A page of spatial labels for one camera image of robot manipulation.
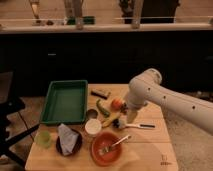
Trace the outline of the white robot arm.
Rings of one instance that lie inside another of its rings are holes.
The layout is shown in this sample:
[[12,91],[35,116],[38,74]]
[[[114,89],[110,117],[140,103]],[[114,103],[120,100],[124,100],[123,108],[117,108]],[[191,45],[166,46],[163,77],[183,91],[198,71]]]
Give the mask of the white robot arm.
[[164,88],[161,82],[161,73],[154,68],[132,78],[125,95],[127,108],[138,111],[150,101],[213,135],[213,103]]

